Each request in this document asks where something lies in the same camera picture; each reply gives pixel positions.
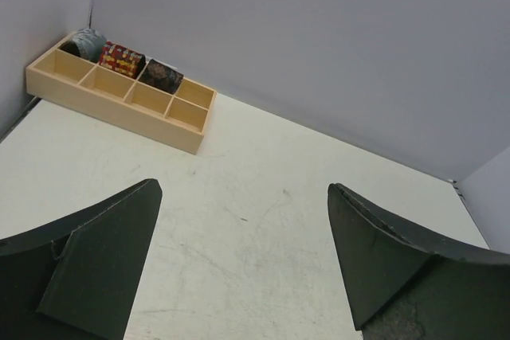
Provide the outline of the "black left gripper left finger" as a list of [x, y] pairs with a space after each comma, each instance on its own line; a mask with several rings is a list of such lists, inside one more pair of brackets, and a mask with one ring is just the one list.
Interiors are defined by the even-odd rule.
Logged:
[[1, 240], [3, 339], [121, 339], [163, 197], [145, 179]]

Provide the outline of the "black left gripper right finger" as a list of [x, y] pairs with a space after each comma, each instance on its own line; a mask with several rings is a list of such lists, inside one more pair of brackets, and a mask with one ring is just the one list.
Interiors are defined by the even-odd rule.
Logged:
[[509, 256], [454, 240], [342, 184], [328, 216], [355, 329], [364, 339], [507, 339]]

